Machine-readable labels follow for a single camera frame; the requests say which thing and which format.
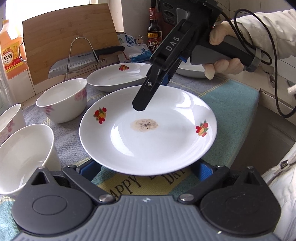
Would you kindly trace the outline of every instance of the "white cup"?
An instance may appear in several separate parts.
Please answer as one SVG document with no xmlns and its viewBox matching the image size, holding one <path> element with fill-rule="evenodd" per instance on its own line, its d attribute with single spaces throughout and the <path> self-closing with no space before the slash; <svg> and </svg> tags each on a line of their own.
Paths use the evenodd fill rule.
<svg viewBox="0 0 296 241">
<path fill-rule="evenodd" d="M 52 129 L 34 124 L 15 132 L 0 147 L 0 195 L 15 199 L 41 166 L 61 170 Z"/>
<path fill-rule="evenodd" d="M 13 133 L 26 126 L 21 107 L 21 104 L 16 104 L 0 116 L 0 145 Z"/>
</svg>

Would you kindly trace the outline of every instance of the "knife handle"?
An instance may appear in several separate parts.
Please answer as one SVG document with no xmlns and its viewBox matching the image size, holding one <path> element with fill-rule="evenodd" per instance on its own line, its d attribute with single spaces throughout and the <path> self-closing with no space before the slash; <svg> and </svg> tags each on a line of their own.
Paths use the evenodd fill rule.
<svg viewBox="0 0 296 241">
<path fill-rule="evenodd" d="M 113 53 L 116 53 L 116 52 L 122 52 L 124 50 L 125 50 L 124 46 L 111 46 L 111 47 L 107 47 L 107 48 L 103 48 L 103 49 L 97 49 L 94 52 L 95 52 L 95 54 L 97 55 L 97 57 L 99 59 L 100 55 L 113 54 Z"/>
</svg>

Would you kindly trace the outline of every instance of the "white plate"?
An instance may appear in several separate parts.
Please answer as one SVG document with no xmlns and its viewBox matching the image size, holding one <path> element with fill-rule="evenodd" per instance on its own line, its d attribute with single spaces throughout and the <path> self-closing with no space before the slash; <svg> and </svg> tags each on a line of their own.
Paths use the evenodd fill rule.
<svg viewBox="0 0 296 241">
<path fill-rule="evenodd" d="M 108 94 L 83 116 L 80 141 L 95 161 L 120 173 L 152 176 L 187 167 L 210 149 L 217 121 L 205 102 L 161 85 L 146 110 L 137 112 L 132 101 L 139 89 Z M 200 128 L 205 121 L 207 130 Z"/>
<path fill-rule="evenodd" d="M 106 66 L 91 73 L 87 82 L 98 90 L 114 92 L 126 87 L 142 85 L 150 64 L 124 63 Z"/>
<path fill-rule="evenodd" d="M 188 58 L 187 63 L 182 61 L 176 73 L 192 78 L 205 78 L 204 67 L 202 65 L 192 65 L 190 58 Z"/>
</svg>

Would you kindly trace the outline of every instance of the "black cable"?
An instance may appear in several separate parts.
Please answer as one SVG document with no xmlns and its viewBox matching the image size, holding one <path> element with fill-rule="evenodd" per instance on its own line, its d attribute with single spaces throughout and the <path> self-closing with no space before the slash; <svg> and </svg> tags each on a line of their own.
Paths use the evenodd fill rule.
<svg viewBox="0 0 296 241">
<path fill-rule="evenodd" d="M 268 33 L 268 36 L 270 38 L 270 41 L 271 41 L 271 44 L 272 44 L 272 48 L 273 48 L 273 51 L 274 51 L 274 60 L 275 60 L 275 74 L 276 74 L 276 77 L 275 77 L 275 82 L 276 82 L 276 86 L 275 86 L 275 96 L 276 96 L 276 108 L 279 112 L 279 114 L 284 117 L 284 118 L 290 118 L 291 116 L 293 116 L 295 113 L 296 113 L 296 107 L 289 113 L 289 114 L 284 114 L 280 107 L 279 107 L 279 98 L 278 98 L 278 63 L 277 63 L 277 53 L 276 53 L 276 47 L 275 47 L 275 44 L 274 44 L 274 40 L 273 40 L 273 37 L 268 29 L 268 27 L 265 25 L 265 23 L 258 17 L 256 16 L 253 12 L 247 10 L 247 9 L 239 9 L 235 12 L 234 14 L 234 25 L 233 23 L 231 22 L 230 18 L 224 13 L 222 12 L 222 15 L 225 17 L 225 19 L 230 23 L 230 26 L 231 28 L 233 29 L 233 31 L 235 32 L 238 40 L 240 41 L 240 43 L 242 44 L 242 46 L 245 48 L 245 50 L 251 55 L 253 56 L 254 58 L 256 57 L 254 53 L 252 53 L 248 47 L 246 45 L 248 45 L 250 48 L 252 49 L 256 49 L 256 46 L 250 44 L 243 36 L 242 32 L 240 31 L 239 27 L 238 27 L 238 24 L 237 24 L 237 15 L 240 13 L 240 12 L 246 12 L 246 13 L 249 13 L 251 15 L 253 15 L 262 25 L 263 27 L 266 29 L 267 33 Z M 264 63 L 264 64 L 267 64 L 267 65 L 271 65 L 272 64 L 272 58 L 271 56 L 261 50 L 262 53 L 264 53 L 268 58 L 269 58 L 269 62 L 266 62 L 264 60 L 262 60 L 261 62 Z"/>
</svg>

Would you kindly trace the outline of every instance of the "sleeve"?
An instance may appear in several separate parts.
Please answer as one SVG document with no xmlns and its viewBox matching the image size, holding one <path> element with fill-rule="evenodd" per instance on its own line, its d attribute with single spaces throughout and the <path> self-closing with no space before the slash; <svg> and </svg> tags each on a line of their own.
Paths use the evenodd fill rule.
<svg viewBox="0 0 296 241">
<path fill-rule="evenodd" d="M 256 13 L 266 24 L 274 39 L 278 59 L 296 57 L 296 11 Z M 266 51 L 272 58 L 274 52 L 268 33 L 254 16 L 237 18 L 238 26 L 246 40 Z"/>
</svg>

